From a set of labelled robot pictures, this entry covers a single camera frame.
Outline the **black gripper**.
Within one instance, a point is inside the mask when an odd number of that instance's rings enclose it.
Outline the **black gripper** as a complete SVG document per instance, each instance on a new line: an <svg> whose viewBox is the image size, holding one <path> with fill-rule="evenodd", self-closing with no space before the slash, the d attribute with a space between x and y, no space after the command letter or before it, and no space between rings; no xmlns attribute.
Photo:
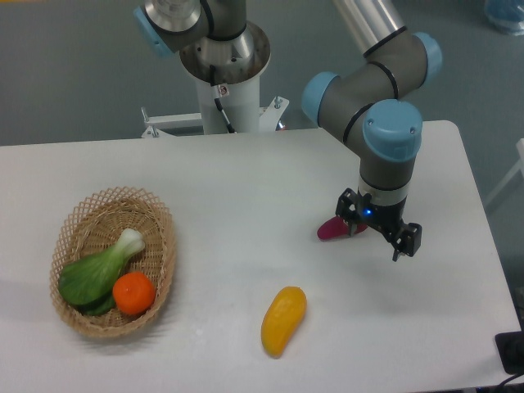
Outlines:
<svg viewBox="0 0 524 393"><path fill-rule="evenodd" d="M366 228L381 233L393 246L392 260L396 262L402 255L413 257L422 243L422 226L403 221L406 200L405 197L394 205L380 206L372 203L370 194L356 195L347 188L337 200L336 217L348 237Z"/></svg>

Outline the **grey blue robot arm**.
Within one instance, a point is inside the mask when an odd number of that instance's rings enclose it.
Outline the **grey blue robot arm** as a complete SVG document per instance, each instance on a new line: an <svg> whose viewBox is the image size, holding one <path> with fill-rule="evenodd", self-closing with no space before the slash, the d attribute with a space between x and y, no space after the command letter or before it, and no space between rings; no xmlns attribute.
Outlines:
<svg viewBox="0 0 524 393"><path fill-rule="evenodd" d="M336 8L365 64L347 77L323 72L306 85L301 107L360 160L359 186L338 198L336 215L318 230L330 240L365 228L379 232L395 255L413 256L422 227L403 220L422 117L404 100L442 65L438 43L411 33L390 1L338 1ZM196 80L206 133L259 131L269 113L254 83L270 58L264 31L246 18L243 1L145 1L134 11L145 39L162 55L176 53Z"/></svg>

